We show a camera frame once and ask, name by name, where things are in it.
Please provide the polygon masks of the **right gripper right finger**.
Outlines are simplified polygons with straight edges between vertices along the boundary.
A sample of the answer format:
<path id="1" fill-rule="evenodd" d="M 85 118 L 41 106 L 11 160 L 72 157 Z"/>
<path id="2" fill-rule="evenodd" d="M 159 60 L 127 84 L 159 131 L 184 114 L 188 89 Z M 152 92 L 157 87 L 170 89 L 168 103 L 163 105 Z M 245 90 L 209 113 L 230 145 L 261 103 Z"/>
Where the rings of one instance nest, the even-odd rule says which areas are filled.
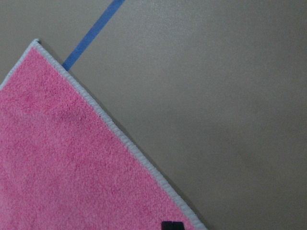
<path id="1" fill-rule="evenodd" d="M 184 230 L 184 223 L 180 221 L 173 221 L 172 230 Z"/>

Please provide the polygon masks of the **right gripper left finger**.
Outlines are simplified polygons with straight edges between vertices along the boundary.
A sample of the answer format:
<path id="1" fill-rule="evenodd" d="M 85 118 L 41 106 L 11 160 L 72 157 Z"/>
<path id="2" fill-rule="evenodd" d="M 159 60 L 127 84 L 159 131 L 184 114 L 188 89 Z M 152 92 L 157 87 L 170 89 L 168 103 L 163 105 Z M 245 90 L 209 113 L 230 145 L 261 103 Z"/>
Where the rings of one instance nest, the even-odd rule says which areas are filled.
<path id="1" fill-rule="evenodd" d="M 171 221 L 162 221 L 161 230 L 172 230 L 172 222 Z"/>

